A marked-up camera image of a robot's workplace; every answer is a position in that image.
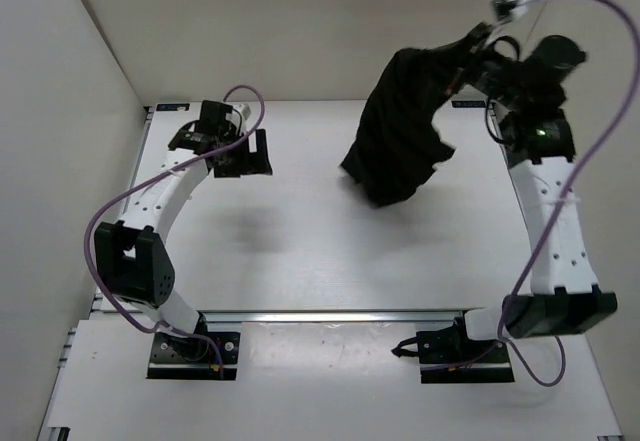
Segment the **left table label sticker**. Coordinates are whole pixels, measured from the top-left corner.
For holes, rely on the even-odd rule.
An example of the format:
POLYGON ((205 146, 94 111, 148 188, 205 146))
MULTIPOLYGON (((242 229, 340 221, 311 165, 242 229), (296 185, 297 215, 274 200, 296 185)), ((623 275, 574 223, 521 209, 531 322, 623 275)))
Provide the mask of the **left table label sticker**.
POLYGON ((188 111, 189 103, 158 103, 155 107, 157 112, 181 112, 188 111))

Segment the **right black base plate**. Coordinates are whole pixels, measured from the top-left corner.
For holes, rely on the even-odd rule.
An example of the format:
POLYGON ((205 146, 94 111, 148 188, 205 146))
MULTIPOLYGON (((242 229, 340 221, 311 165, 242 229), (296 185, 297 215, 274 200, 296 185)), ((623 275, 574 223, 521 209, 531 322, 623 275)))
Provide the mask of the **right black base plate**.
POLYGON ((475 341, 462 317, 442 329, 420 330, 391 353, 419 361, 422 384, 505 384, 515 377, 508 349, 495 340, 475 341))

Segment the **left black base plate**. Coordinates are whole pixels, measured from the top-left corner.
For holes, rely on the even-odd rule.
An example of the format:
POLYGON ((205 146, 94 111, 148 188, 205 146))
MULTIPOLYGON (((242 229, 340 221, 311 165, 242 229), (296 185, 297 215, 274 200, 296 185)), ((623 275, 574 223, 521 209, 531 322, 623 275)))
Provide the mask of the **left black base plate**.
POLYGON ((235 381, 241 333, 209 329, 207 336, 216 344, 221 360, 208 342, 156 333, 150 349, 147 378, 235 381))

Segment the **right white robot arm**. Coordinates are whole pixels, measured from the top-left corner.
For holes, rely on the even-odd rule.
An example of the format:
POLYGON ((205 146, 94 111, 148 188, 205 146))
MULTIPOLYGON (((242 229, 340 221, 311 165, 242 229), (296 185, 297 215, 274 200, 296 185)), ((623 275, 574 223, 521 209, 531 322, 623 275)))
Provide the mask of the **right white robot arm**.
POLYGON ((530 291, 514 291, 498 307, 473 309, 447 328, 448 348, 471 361, 484 342, 578 335, 618 307, 603 292, 589 263, 570 176, 576 168, 571 127, 562 105, 564 79, 584 63, 575 42, 545 37, 525 60, 495 49, 495 27, 481 23, 460 42, 466 58, 456 78, 506 109, 499 122, 502 146, 531 257, 521 279, 530 291))

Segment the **right table label sticker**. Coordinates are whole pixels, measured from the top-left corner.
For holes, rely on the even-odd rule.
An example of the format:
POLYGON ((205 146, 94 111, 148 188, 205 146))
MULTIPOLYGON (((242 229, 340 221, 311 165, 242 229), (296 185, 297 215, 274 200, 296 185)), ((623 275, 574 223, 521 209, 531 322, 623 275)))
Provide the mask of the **right table label sticker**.
POLYGON ((486 102, 483 100, 452 100, 451 105, 456 109, 484 109, 486 102))

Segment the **black pleated skirt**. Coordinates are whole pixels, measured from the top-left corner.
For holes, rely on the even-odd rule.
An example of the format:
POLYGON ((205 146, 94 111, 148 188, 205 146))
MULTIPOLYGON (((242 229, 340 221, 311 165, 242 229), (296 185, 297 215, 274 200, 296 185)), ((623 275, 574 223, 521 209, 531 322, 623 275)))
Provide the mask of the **black pleated skirt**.
POLYGON ((408 200, 451 159, 455 148, 433 125, 455 90, 454 78, 470 56, 464 37, 435 48, 396 51, 361 113, 356 136, 340 168, 376 208, 408 200))

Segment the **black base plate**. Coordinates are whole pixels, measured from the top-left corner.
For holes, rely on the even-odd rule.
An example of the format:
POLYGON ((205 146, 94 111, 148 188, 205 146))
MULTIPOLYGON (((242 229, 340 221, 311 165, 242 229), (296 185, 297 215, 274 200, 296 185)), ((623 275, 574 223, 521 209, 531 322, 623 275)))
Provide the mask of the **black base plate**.
POLYGON ((495 340, 475 341, 462 317, 442 329, 420 330, 391 353, 419 361, 422 384, 505 384, 515 377, 508 349, 495 340))
POLYGON ((207 336, 216 344, 221 360, 208 342, 156 333, 150 349, 147 378, 235 381, 241 333, 209 329, 207 336))

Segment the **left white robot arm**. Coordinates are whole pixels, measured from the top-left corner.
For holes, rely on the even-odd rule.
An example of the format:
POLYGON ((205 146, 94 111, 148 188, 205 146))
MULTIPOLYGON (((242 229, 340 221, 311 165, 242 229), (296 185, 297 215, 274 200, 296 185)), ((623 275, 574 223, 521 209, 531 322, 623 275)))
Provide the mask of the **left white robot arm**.
POLYGON ((94 232, 95 266, 105 296, 116 309, 125 304, 174 335, 188 359, 208 350, 201 314, 178 293, 165 246, 169 232, 193 191, 208 177, 270 175, 266 132, 252 122, 246 103, 205 100, 198 117, 168 142, 158 174, 114 223, 94 232))

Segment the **table label sticker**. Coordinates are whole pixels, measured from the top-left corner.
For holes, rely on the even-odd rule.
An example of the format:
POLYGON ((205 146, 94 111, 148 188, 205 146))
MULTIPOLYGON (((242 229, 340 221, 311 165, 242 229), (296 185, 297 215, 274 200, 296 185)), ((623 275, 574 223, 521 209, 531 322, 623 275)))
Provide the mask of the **table label sticker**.
POLYGON ((484 109, 486 102, 483 100, 452 100, 451 105, 456 109, 484 109))
POLYGON ((181 112, 188 111, 189 103, 158 103, 155 107, 157 112, 181 112))

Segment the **aluminium rail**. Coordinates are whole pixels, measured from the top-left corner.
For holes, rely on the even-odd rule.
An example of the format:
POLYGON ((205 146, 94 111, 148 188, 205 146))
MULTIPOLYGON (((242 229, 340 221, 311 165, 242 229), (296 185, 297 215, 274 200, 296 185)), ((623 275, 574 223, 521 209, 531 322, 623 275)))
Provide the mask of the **aluminium rail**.
POLYGON ((462 316, 460 310, 232 310, 205 311, 208 324, 301 323, 446 323, 462 316))

